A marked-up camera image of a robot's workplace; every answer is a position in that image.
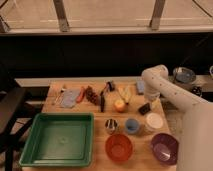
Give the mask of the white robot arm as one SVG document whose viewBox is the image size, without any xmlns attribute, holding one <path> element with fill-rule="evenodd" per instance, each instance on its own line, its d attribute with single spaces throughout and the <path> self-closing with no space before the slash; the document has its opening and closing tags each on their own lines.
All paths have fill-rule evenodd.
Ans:
<svg viewBox="0 0 213 171">
<path fill-rule="evenodd" d="M 147 68 L 141 77 L 148 101 L 163 95 L 184 113 L 176 171 L 213 171 L 213 102 L 170 82 L 165 65 Z"/>
</svg>

